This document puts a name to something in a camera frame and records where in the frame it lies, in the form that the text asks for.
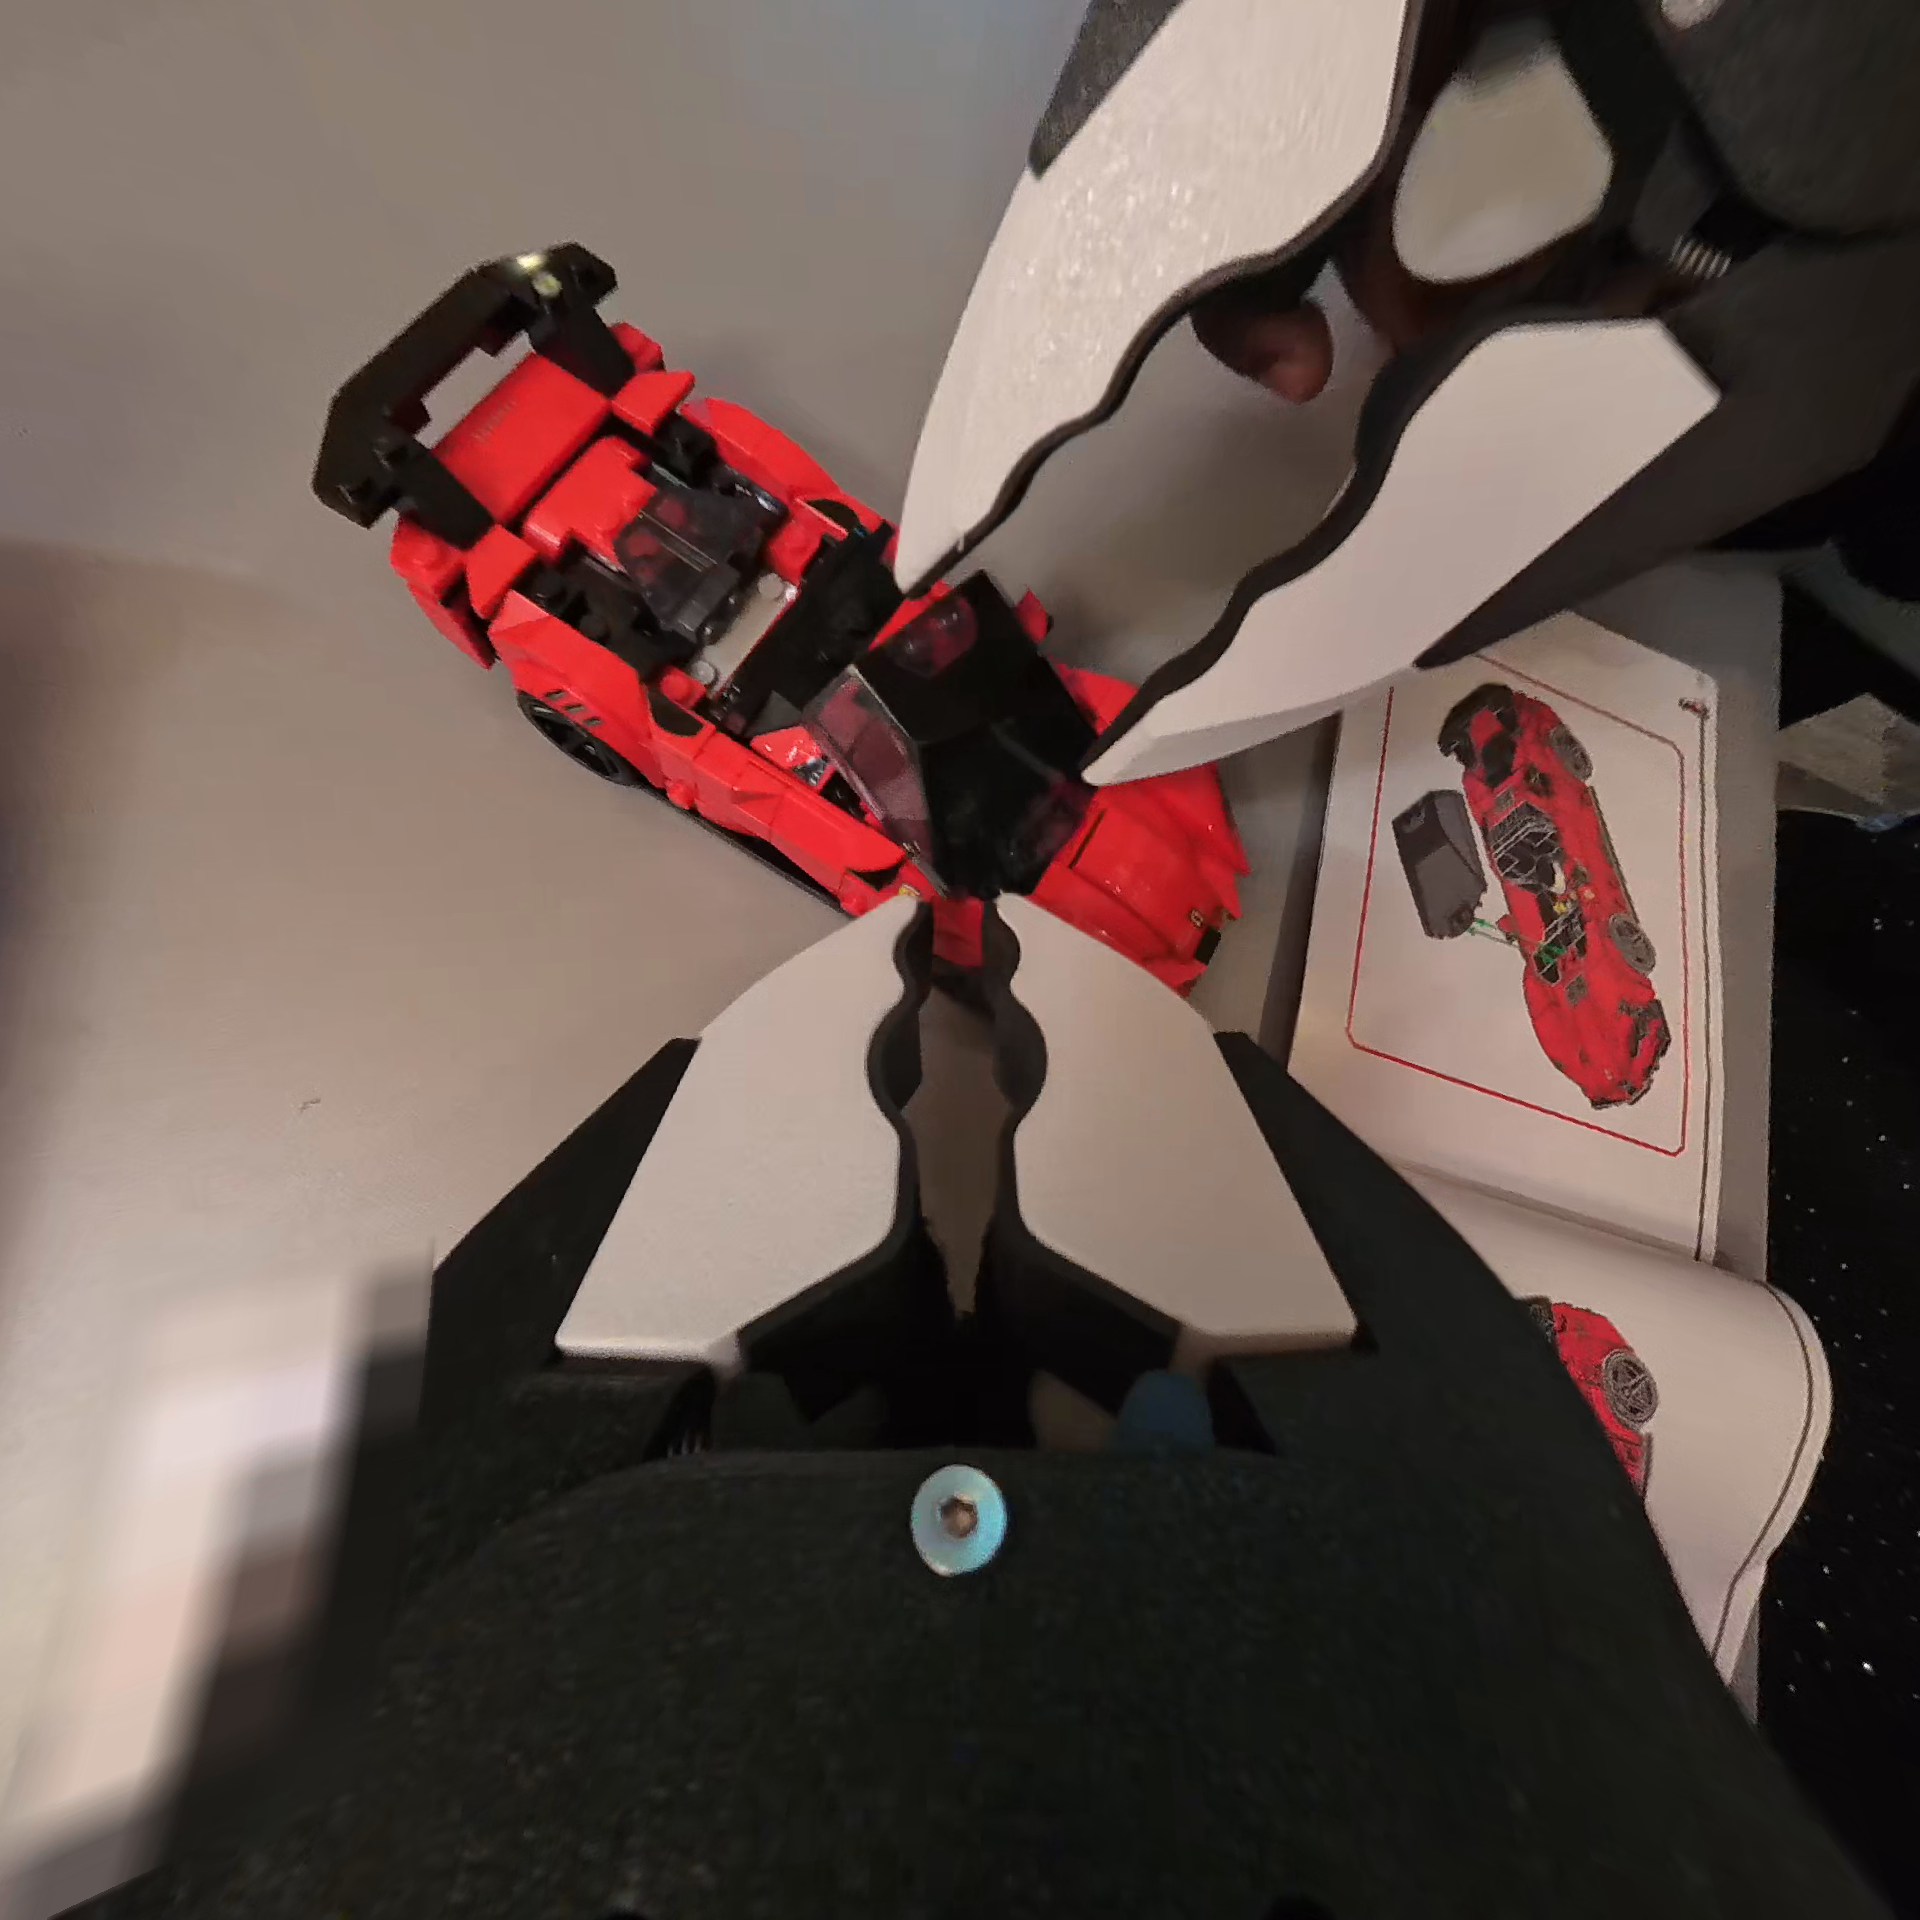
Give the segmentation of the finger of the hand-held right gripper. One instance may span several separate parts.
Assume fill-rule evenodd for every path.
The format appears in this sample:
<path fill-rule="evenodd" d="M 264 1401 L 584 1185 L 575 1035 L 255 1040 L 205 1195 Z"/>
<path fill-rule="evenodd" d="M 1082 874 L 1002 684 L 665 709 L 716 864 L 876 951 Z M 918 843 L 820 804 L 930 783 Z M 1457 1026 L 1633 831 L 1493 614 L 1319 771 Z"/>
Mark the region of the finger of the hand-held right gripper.
<path fill-rule="evenodd" d="M 1203 292 L 1305 257 L 1385 166 L 1423 2 L 1090 2 L 924 412 L 924 586 L 1108 421 Z"/>
<path fill-rule="evenodd" d="M 1177 675 L 1086 761 L 1119 783 L 1229 756 L 1411 670 L 1719 401 L 1659 320 L 1519 322 L 1411 412 L 1370 496 L 1289 573 L 1246 573 Z"/>

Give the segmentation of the red lego car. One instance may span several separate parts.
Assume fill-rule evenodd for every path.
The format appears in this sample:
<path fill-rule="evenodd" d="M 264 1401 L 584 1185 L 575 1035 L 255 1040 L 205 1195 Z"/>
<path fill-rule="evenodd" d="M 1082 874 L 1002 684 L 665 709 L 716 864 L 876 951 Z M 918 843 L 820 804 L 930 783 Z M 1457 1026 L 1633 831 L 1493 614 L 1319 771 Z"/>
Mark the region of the red lego car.
<path fill-rule="evenodd" d="M 606 322 L 612 287 L 611 265 L 575 241 L 469 267 L 340 384 L 313 496 L 362 530 L 393 515 L 388 562 L 410 602 L 465 658 L 506 670 L 520 716 L 556 751 L 679 806 L 848 918 L 927 901 L 933 976 L 977 998 L 988 897 L 899 880 L 848 912 L 815 867 L 779 856 L 779 810 L 801 795 L 790 772 L 820 781 L 801 767 L 801 730 L 760 755 L 716 720 L 720 684 L 821 541 L 888 525 L 893 577 L 899 530 L 804 445 L 698 395 L 649 334 Z M 999 591 L 1090 720 L 1082 824 L 1030 891 L 1004 894 L 1184 997 L 1249 870 L 1216 771 L 1086 783 L 1131 684 L 1053 658 L 1043 604 Z"/>

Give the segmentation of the person's right hand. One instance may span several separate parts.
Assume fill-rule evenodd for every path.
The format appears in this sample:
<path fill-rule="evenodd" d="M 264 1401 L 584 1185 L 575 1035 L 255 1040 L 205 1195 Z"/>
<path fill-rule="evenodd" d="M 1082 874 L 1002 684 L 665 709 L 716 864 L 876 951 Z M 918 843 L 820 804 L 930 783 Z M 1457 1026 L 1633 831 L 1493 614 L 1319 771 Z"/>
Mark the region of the person's right hand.
<path fill-rule="evenodd" d="M 1330 318 L 1286 281 L 1249 276 L 1216 287 L 1191 307 L 1187 322 L 1223 369 L 1289 405 L 1319 397 L 1333 377 Z"/>

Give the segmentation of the lego instruction booklet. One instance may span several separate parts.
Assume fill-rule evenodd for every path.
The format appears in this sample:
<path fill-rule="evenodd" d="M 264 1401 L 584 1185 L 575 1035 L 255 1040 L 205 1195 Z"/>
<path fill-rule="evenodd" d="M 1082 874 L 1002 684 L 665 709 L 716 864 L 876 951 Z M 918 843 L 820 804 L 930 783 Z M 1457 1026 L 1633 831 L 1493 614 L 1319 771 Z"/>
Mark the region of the lego instruction booklet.
<path fill-rule="evenodd" d="M 1585 617 L 1344 709 L 1289 1074 L 1532 1307 L 1719 1677 L 1827 1435 L 1801 1309 L 1718 1263 L 1718 691 Z"/>

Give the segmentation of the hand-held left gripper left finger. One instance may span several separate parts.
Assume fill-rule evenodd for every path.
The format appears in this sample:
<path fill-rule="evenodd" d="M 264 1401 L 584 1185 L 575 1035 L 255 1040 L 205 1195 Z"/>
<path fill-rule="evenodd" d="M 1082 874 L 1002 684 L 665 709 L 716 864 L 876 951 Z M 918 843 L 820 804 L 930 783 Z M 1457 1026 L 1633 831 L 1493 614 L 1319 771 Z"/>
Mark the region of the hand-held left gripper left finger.
<path fill-rule="evenodd" d="M 698 1035 L 557 1349 L 745 1361 L 747 1331 L 920 1215 L 924 901 L 893 897 L 733 997 Z"/>

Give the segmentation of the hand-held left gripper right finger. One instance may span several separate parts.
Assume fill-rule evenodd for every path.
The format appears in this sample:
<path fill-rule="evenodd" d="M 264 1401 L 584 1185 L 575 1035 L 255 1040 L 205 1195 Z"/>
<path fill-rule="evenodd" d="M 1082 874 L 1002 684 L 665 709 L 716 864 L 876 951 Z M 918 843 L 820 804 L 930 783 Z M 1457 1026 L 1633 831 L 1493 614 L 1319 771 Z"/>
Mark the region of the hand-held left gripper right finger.
<path fill-rule="evenodd" d="M 1203 1014 L 1028 897 L 1002 1060 L 1013 1193 L 1040 1250 L 1117 1284 L 1175 1343 L 1350 1343 L 1353 1309 L 1236 1091 Z"/>

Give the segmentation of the dark transparent lego canopy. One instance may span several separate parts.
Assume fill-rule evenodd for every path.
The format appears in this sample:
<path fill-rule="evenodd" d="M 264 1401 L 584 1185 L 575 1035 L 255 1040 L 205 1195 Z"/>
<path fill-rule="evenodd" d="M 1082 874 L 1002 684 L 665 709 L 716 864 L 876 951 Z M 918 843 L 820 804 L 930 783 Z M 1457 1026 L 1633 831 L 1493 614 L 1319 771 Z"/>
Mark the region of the dark transparent lego canopy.
<path fill-rule="evenodd" d="M 903 597 L 888 525 L 842 530 L 716 698 L 757 746 L 801 730 L 779 856 L 848 912 L 908 880 L 933 897 L 1030 891 L 1082 824 L 1090 720 L 982 572 Z"/>

